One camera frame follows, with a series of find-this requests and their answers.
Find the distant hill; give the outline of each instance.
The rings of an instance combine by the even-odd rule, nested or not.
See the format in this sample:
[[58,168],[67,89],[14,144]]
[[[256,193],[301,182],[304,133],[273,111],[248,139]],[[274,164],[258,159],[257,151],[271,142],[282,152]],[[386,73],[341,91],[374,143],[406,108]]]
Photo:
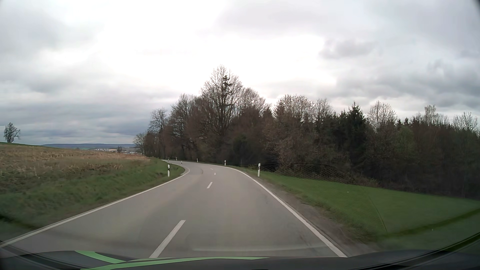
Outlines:
[[42,146],[56,147],[56,148],[80,148],[80,149],[111,149],[117,147],[132,148],[134,144],[46,144]]

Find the white edge line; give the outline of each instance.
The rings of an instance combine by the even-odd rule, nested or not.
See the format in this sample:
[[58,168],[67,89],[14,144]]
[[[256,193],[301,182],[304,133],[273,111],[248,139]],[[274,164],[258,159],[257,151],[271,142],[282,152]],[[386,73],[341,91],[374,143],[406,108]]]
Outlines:
[[177,234],[177,232],[180,230],[182,225],[185,223],[185,220],[180,220],[180,222],[173,228],[173,230],[166,236],[165,239],[163,239],[162,243],[155,249],[155,251],[150,255],[149,258],[158,258],[160,253],[167,247],[167,245],[170,243],[170,241],[173,239],[173,237]]
[[257,183],[265,191],[267,191],[270,195],[272,195],[272,197],[275,198],[279,203],[281,203],[288,211],[290,211],[290,213],[292,213],[298,220],[300,220],[315,236],[317,236],[322,242],[325,243],[325,245],[327,245],[327,247],[329,247],[335,254],[337,254],[337,256],[345,257],[345,258],[347,257],[347,255],[345,255],[345,253],[343,253],[340,249],[338,249],[338,247],[336,247],[330,240],[328,240],[325,236],[323,236],[317,229],[315,229],[313,226],[311,226],[310,223],[308,223],[303,217],[301,217],[297,212],[295,212],[288,204],[286,204],[279,197],[277,197],[275,194],[273,194],[270,190],[268,190],[266,187],[264,187],[262,184],[260,184],[257,180],[253,179],[251,176],[249,176],[248,174],[246,174],[246,173],[244,173],[240,170],[237,170],[237,169],[232,168],[232,167],[227,167],[227,168],[230,168],[232,170],[236,170],[238,172],[241,172],[241,173],[245,174],[245,176],[247,176],[248,178],[252,179],[255,183]]
[[5,247],[5,246],[8,246],[8,245],[10,245],[10,244],[13,244],[13,243],[15,243],[15,242],[17,242],[17,241],[23,240],[23,239],[25,239],[25,238],[27,238],[27,237],[30,237],[30,236],[32,236],[32,235],[35,235],[35,234],[37,234],[37,233],[44,232],[44,231],[46,231],[46,230],[48,230],[48,229],[51,229],[51,228],[55,228],[55,227],[57,227],[57,226],[60,226],[60,225],[62,225],[62,224],[64,224],[64,223],[67,223],[67,222],[69,222],[69,221],[75,220],[75,219],[77,219],[77,218],[81,218],[81,217],[86,216],[86,215],[88,215],[88,214],[90,214],[90,213],[97,212],[98,210],[101,210],[101,209],[103,209],[103,208],[109,207],[109,206],[114,205],[114,204],[116,204],[116,203],[122,202],[122,201],[124,201],[124,200],[126,200],[126,199],[130,199],[130,198],[135,197],[135,196],[137,196],[137,195],[143,194],[143,193],[145,193],[145,192],[147,192],[147,191],[150,191],[150,190],[152,190],[152,189],[155,189],[155,188],[157,188],[157,187],[159,187],[159,186],[163,186],[163,185],[165,185],[165,184],[168,184],[168,183],[170,183],[170,182],[172,182],[172,181],[174,181],[174,180],[177,180],[177,179],[179,179],[179,178],[187,175],[187,174],[190,172],[190,169],[188,169],[188,168],[185,168],[185,169],[187,169],[188,171],[187,171],[187,172],[183,172],[179,177],[174,178],[174,179],[172,179],[172,180],[170,180],[170,181],[168,181],[168,182],[165,182],[165,183],[163,183],[163,184],[159,184],[159,185],[154,186],[154,187],[151,187],[151,188],[149,188],[149,189],[147,189],[147,190],[144,190],[144,191],[141,191],[141,192],[139,192],[139,193],[130,195],[130,196],[128,196],[128,197],[126,197],[126,198],[123,198],[123,199],[120,199],[120,200],[116,200],[116,201],[114,201],[114,202],[108,203],[108,204],[103,205],[103,206],[100,206],[100,207],[98,207],[98,208],[95,208],[95,209],[89,210],[89,211],[87,211],[87,212],[78,214],[78,215],[76,215],[76,216],[73,216],[73,217],[64,219],[64,220],[62,220],[62,221],[58,221],[58,222],[56,222],[56,223],[47,225],[47,226],[45,226],[45,227],[43,227],[43,228],[40,228],[40,229],[37,229],[37,230],[35,230],[35,231],[28,232],[28,233],[26,233],[26,234],[17,236],[17,237],[15,237],[15,238],[12,238],[12,239],[10,239],[10,240],[7,240],[7,241],[3,242],[3,244],[0,245],[0,248]]

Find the lone tree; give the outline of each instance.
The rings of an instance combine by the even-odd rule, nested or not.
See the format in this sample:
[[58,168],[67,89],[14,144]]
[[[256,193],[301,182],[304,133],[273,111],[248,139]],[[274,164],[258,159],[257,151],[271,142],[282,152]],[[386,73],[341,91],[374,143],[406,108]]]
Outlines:
[[20,139],[20,129],[16,128],[12,123],[8,123],[3,131],[3,137],[7,143],[12,143],[15,138]]

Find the green stripe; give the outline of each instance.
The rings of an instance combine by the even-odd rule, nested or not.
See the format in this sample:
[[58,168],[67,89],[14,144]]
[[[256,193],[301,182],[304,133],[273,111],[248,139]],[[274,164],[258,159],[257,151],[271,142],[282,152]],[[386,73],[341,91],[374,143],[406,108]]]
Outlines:
[[142,261],[142,262],[131,262],[131,263],[121,263],[121,264],[110,264],[95,268],[88,268],[84,270],[112,270],[119,268],[128,268],[128,267],[137,267],[137,266],[148,266],[155,264],[164,264],[164,263],[174,263],[174,262],[184,262],[184,261],[194,261],[194,260],[208,260],[208,259],[241,259],[241,260],[255,260],[255,259],[266,259],[265,257],[200,257],[200,258],[184,258],[184,259],[172,259],[172,260],[157,260],[157,261]]
[[100,255],[100,254],[98,254],[98,253],[96,253],[96,252],[93,252],[93,251],[75,250],[75,252],[80,253],[80,254],[85,255],[85,256],[89,256],[90,258],[94,258],[94,259],[97,259],[97,260],[106,261],[106,262],[109,262],[109,263],[121,263],[121,262],[124,262],[124,260],[119,260],[119,259],[115,259],[115,258],[110,258],[110,257],[104,256],[104,255]]
[[162,259],[171,259],[170,257],[168,258],[146,258],[146,259],[136,259],[136,260],[129,260],[129,261],[139,261],[139,260],[162,260]]

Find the asphalt road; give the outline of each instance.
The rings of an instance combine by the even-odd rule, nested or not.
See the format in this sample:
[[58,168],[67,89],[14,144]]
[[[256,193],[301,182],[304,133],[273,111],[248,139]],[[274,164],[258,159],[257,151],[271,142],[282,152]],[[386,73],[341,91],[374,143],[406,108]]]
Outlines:
[[243,173],[194,162],[182,166],[184,175],[174,181],[10,245],[28,252],[91,250],[135,258],[337,256]]

